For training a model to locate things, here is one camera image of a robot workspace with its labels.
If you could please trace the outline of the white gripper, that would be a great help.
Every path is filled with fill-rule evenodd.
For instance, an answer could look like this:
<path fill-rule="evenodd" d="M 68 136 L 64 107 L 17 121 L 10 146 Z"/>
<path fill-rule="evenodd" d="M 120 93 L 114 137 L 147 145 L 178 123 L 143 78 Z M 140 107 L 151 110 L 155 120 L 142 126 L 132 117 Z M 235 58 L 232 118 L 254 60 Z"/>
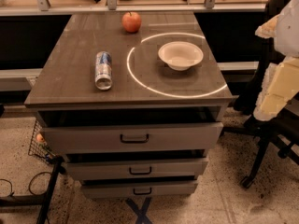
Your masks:
<path fill-rule="evenodd" d="M 279 16 L 259 26 L 255 34 L 267 39 L 275 37 L 275 50 L 289 57 L 299 57 L 299 0 L 291 0 Z M 270 63 L 265 71 L 253 116 L 268 121 L 299 92 L 299 59 L 287 58 Z"/>

